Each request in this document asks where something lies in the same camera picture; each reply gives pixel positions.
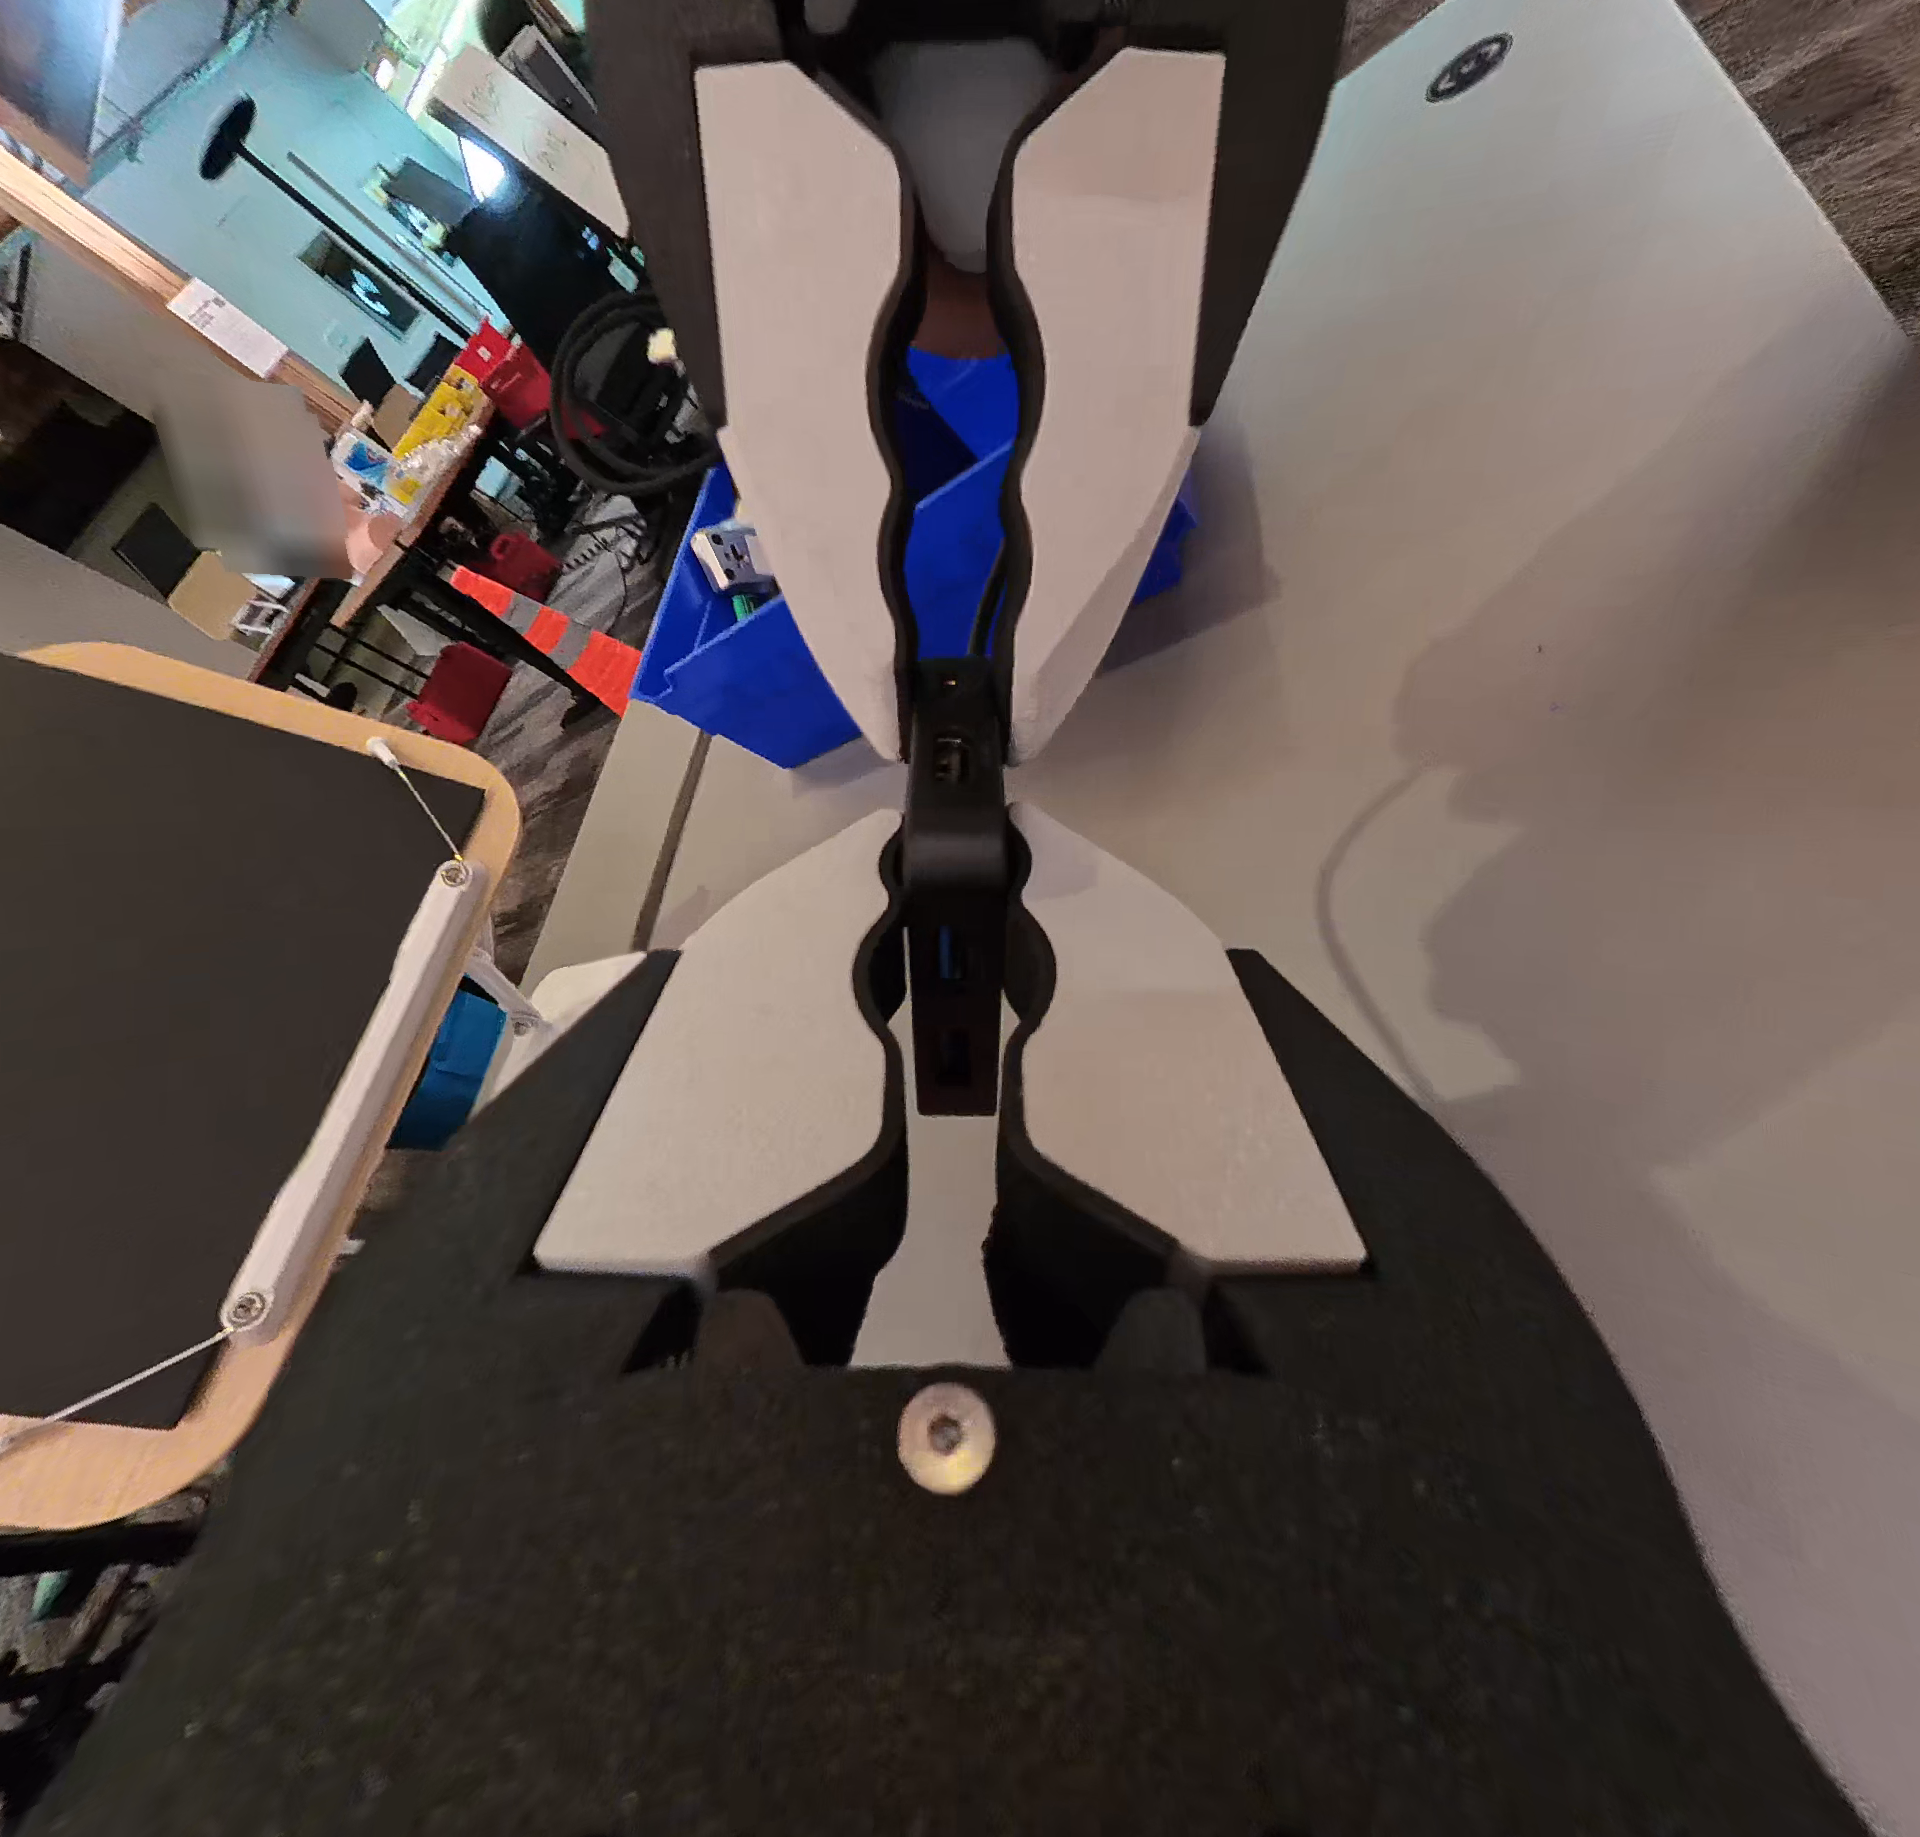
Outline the black usb hub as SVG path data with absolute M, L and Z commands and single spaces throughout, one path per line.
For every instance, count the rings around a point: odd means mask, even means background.
M 943 657 L 918 664 L 912 692 L 901 910 L 915 1103 L 925 1118 L 990 1118 L 1025 860 L 1006 797 L 999 683 L 983 657 Z

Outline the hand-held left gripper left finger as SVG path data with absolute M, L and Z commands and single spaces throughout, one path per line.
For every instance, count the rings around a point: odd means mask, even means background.
M 867 813 L 642 962 L 541 1271 L 763 1295 L 802 1353 L 855 1350 L 906 1222 L 898 837 Z

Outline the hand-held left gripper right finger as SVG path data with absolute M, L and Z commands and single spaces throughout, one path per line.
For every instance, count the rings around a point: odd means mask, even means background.
M 1369 1253 L 1240 969 L 1155 881 L 1011 811 L 997 1329 L 1100 1353 L 1135 1298 L 1347 1279 Z

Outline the yellow plastic bin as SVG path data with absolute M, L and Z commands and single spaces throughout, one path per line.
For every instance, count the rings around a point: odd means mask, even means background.
M 405 463 L 420 449 L 459 437 L 467 428 L 484 428 L 492 401 L 478 377 L 459 363 L 451 365 L 426 395 L 410 424 L 393 447 L 395 463 Z

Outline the blue floor crate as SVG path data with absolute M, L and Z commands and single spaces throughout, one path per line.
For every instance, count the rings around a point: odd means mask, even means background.
M 390 1135 L 388 1150 L 440 1151 L 467 1126 L 511 1017 L 462 981 L 435 1032 L 420 1078 Z

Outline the tablet stand with dark board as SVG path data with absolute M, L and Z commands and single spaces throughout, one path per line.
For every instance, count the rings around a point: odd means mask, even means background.
M 5 659 L 5 1426 L 216 1329 L 444 857 L 370 737 L 490 867 L 484 942 L 520 815 L 471 751 L 123 645 Z M 288 1331 L 5 1454 L 5 1537 L 124 1520 L 244 1441 L 390 1135 Z

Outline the blue plastic bin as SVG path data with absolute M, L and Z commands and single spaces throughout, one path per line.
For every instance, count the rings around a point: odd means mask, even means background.
M 906 584 L 925 655 L 968 647 L 972 615 L 1001 548 L 1001 489 L 1018 432 L 1009 356 L 906 354 L 896 407 L 915 525 Z M 785 771 L 855 741 L 852 716 L 819 670 L 783 598 L 736 612 L 696 555 L 696 539 L 747 514 L 733 475 L 702 481 L 661 596 L 634 700 Z

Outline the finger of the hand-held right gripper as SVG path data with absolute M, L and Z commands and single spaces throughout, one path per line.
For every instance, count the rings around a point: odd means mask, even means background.
M 911 197 L 883 135 L 796 64 L 710 64 L 696 114 L 724 459 L 806 647 L 898 759 L 875 363 L 915 255 Z
M 1011 168 L 1011 260 L 1038 319 L 1031 543 L 1014 627 L 1011 759 L 1065 723 L 1114 642 L 1198 442 L 1192 373 L 1225 60 L 1122 47 Z

